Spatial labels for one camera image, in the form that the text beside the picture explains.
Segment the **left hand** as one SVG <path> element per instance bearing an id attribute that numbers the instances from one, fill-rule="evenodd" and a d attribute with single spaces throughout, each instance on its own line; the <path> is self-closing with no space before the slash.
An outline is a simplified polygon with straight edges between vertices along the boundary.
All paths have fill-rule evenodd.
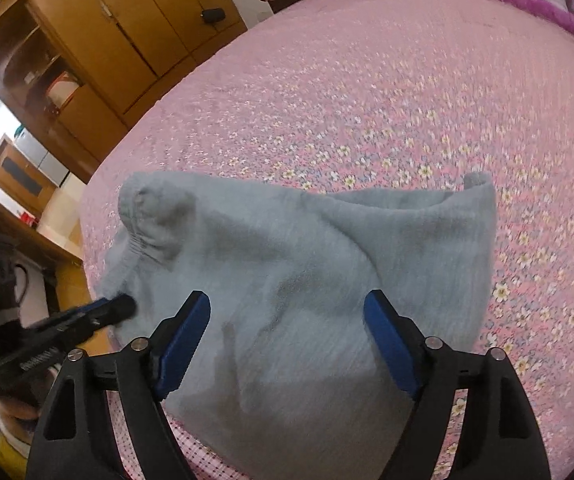
<path id="1" fill-rule="evenodd" d="M 36 431 L 40 411 L 14 398 L 0 399 L 0 422 L 14 438 L 30 444 Z"/>

